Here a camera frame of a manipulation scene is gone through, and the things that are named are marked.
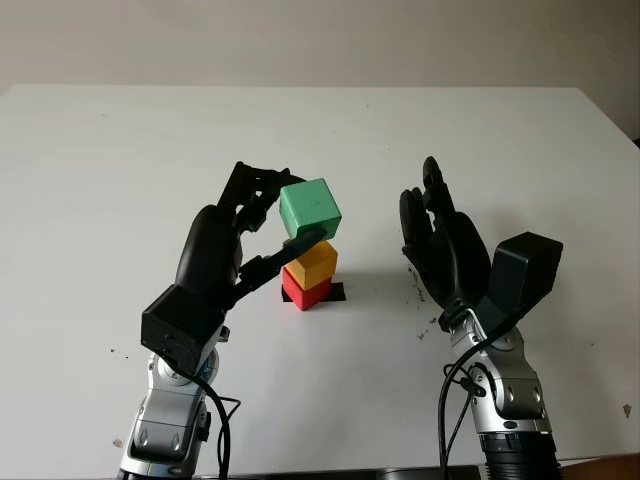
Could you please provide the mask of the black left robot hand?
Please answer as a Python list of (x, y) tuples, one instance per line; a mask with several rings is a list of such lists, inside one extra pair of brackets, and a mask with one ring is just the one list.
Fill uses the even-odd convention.
[(315, 227), (286, 242), (270, 256), (242, 262), (241, 235), (257, 232), (280, 190), (303, 179), (289, 169), (260, 169), (235, 164), (215, 205), (196, 215), (179, 261), (175, 283), (226, 312), (276, 277), (280, 269), (319, 243), (325, 234)]

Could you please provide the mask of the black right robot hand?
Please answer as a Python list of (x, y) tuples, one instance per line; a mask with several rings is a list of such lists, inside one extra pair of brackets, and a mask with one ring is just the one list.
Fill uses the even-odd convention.
[(422, 189), (400, 195), (403, 254), (413, 264), (431, 298), (443, 309), (444, 331), (474, 307), (488, 288), (491, 263), (474, 223), (456, 210), (435, 158), (426, 158)]

